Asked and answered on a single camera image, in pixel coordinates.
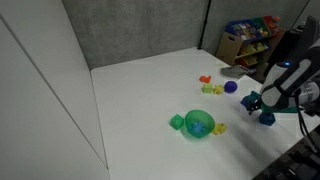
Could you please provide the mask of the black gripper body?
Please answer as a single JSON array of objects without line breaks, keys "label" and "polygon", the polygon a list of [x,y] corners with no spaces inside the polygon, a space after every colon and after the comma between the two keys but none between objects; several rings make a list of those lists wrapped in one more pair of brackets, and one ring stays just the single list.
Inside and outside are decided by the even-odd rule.
[{"label": "black gripper body", "polygon": [[261,99],[258,99],[257,101],[252,102],[251,103],[251,110],[252,111],[259,110],[261,108],[262,104],[263,104],[263,101]]}]

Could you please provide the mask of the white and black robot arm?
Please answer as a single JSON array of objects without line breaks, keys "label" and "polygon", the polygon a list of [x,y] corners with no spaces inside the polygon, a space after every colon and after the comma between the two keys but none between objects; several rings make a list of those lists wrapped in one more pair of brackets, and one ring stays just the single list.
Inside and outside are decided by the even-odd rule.
[{"label": "white and black robot arm", "polygon": [[252,113],[262,105],[281,111],[296,105],[312,104],[319,100],[320,47],[314,46],[301,56],[276,63],[269,71],[260,90],[260,97],[248,102],[246,110]]}]

